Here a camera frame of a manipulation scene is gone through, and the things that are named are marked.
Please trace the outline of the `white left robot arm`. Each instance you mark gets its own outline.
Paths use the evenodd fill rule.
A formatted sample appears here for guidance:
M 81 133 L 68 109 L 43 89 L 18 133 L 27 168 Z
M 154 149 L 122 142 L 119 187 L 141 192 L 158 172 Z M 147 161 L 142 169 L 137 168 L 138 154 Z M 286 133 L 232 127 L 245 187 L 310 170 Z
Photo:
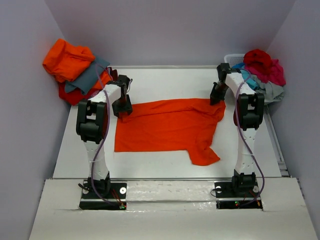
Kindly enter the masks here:
M 102 93 L 78 103 L 76 133 L 84 143 L 89 163 L 89 176 L 83 188 L 101 199 L 111 191 L 110 171 L 104 151 L 111 115 L 121 118 L 133 112 L 128 95 L 131 82 L 127 75 L 119 75 L 116 81 L 105 85 Z

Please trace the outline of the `orange t shirt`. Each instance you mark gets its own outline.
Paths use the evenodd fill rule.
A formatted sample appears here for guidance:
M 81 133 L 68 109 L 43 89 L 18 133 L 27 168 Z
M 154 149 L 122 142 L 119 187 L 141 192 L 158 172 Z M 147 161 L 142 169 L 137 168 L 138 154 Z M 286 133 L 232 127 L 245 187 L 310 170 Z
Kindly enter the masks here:
M 226 104 L 186 98 L 137 103 L 118 119 L 115 152 L 187 151 L 192 164 L 208 166 L 220 160 L 211 149 Z

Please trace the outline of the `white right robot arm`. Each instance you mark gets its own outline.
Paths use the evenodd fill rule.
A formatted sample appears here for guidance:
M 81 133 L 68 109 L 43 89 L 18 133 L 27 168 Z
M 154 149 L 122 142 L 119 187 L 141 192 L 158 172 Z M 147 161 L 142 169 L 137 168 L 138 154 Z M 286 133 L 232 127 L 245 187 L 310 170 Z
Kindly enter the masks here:
M 227 90 L 235 97 L 233 122 L 238 132 L 237 162 L 230 181 L 217 182 L 215 196 L 223 198 L 244 198 L 258 187 L 256 170 L 264 174 L 254 155 L 254 143 L 258 128 L 263 122 L 265 97 L 257 93 L 242 76 L 241 68 L 232 68 L 228 63 L 217 66 L 218 82 L 213 84 L 210 105 L 225 100 Z

